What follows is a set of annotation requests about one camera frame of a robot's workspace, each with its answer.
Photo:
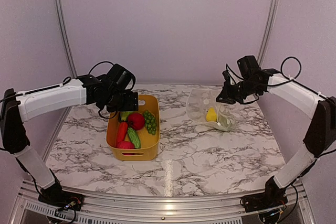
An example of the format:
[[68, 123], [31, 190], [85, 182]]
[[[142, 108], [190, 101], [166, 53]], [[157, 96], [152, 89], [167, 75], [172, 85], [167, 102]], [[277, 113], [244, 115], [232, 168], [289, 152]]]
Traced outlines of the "red toy pomegranate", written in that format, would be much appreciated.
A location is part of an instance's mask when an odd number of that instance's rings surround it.
[[144, 116], [141, 113], [134, 112], [128, 116], [128, 125], [134, 130], [141, 130], [145, 125]]

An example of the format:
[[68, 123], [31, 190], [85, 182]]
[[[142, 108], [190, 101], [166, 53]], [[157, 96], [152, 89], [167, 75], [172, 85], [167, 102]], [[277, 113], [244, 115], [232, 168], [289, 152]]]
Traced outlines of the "green toy apple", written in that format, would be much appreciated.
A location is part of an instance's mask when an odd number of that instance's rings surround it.
[[228, 115], [219, 115], [218, 123], [220, 124], [223, 131], [231, 131], [236, 126], [235, 118]]

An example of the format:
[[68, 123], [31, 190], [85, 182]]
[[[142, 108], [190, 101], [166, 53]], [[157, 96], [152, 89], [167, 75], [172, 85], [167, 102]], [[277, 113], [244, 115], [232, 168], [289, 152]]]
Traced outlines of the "yellow toy lemon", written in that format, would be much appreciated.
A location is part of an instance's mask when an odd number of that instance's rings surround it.
[[207, 122], [217, 122], [216, 110], [213, 107], [209, 108], [206, 112], [205, 118]]

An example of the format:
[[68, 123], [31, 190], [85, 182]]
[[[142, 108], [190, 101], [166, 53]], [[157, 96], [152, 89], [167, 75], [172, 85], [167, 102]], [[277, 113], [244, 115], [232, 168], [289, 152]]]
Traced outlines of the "green toy grape bunch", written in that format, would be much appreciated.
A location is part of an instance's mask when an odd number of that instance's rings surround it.
[[155, 135], [158, 128], [156, 117], [148, 110], [145, 110], [142, 115], [145, 119], [145, 128], [147, 132], [151, 135]]

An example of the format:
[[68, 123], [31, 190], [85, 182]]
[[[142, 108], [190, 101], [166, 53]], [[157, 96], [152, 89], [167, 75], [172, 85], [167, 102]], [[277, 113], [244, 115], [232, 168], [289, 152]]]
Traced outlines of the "yellow plastic basket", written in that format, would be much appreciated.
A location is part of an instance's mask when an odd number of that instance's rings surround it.
[[[157, 131], [155, 135], [151, 135], [147, 132], [144, 125], [141, 130], [136, 131], [141, 141], [140, 149], [119, 149], [115, 143], [118, 126], [121, 123], [119, 121], [119, 112], [111, 113], [111, 115], [114, 115], [114, 117], [109, 118], [107, 127], [107, 143], [111, 147], [115, 158], [121, 161], [150, 161], [158, 154], [158, 147], [160, 142], [160, 115], [158, 100], [152, 95], [139, 95], [139, 100], [143, 100], [144, 105], [139, 105], [138, 110], [133, 112], [143, 114], [145, 110], [148, 110], [154, 114], [158, 126]], [[130, 142], [128, 133], [124, 141]]]

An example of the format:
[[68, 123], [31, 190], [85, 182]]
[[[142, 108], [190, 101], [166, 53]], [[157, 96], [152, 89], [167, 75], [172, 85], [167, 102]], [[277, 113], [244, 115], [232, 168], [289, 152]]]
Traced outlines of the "clear polka dot zip bag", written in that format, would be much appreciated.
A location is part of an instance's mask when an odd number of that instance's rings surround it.
[[236, 119], [228, 104], [216, 102], [219, 94], [219, 89], [192, 89], [186, 102], [187, 116], [196, 124], [232, 131]]

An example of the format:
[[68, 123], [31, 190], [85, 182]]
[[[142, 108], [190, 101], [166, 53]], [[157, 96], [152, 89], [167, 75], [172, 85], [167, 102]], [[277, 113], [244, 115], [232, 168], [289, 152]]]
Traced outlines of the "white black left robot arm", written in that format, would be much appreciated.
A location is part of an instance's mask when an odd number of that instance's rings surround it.
[[132, 91], [130, 84], [135, 84], [135, 76], [123, 71], [114, 76], [86, 74], [30, 91], [6, 90], [1, 100], [1, 150], [15, 156], [26, 172], [46, 190], [48, 200], [56, 206], [63, 205], [66, 193], [31, 147], [24, 123], [45, 113], [77, 105], [95, 104], [99, 111], [110, 113], [135, 111], [138, 109], [138, 94]]

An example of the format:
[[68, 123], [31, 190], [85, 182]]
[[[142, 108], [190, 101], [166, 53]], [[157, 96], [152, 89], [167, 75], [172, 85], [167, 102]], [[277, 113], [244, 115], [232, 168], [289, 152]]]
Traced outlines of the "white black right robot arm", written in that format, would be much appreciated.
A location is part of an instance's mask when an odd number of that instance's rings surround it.
[[335, 142], [335, 98], [313, 91], [295, 78], [276, 69], [254, 67], [244, 76], [223, 71], [224, 84], [216, 101], [245, 104], [250, 95], [272, 95], [273, 105], [266, 118], [286, 158], [284, 167], [271, 179], [287, 188], [304, 176]]

